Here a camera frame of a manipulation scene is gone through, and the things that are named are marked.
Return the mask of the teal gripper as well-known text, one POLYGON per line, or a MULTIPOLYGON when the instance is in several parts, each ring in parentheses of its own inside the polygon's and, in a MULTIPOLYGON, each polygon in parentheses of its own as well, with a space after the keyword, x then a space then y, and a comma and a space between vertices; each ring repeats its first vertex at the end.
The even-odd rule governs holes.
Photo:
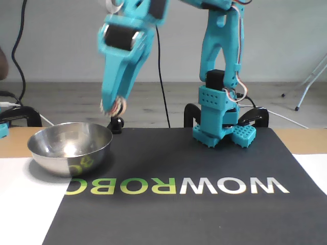
POLYGON ((105 59, 101 90, 103 109, 112 109, 118 98, 128 99, 151 54, 153 38, 154 27, 148 22, 107 14, 98 32, 98 51, 105 59))

